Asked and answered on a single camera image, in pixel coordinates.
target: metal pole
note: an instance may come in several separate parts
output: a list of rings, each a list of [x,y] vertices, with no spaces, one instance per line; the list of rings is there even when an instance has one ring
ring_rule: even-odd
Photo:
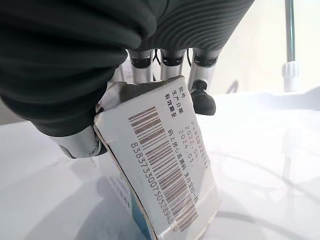
[[[285,0],[286,60],[296,60],[294,0]]]

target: cardboard box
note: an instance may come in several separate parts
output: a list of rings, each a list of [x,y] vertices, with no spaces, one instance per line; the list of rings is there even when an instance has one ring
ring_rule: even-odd
[[[185,78],[114,83],[100,107],[95,130],[119,170],[113,185],[126,183],[147,239],[198,239],[221,201]]]

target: robotic hand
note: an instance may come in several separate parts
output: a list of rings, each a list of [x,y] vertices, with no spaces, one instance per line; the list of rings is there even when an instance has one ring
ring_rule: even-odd
[[[254,0],[7,0],[0,7],[0,95],[72,158],[106,151],[93,130],[96,103],[129,50],[135,83],[181,74],[193,48],[194,110],[213,115],[206,93],[219,53]]]

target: white table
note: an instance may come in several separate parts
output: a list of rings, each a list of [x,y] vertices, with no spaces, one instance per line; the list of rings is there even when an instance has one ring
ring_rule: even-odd
[[[318,96],[219,96],[198,117],[222,198],[203,240],[320,239]],[[0,239],[143,239],[107,158],[67,158],[29,122],[0,126]]]

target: barcode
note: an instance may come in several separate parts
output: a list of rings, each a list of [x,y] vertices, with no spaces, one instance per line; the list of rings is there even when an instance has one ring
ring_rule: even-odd
[[[179,229],[185,230],[198,213],[156,107],[129,117],[129,121]]]

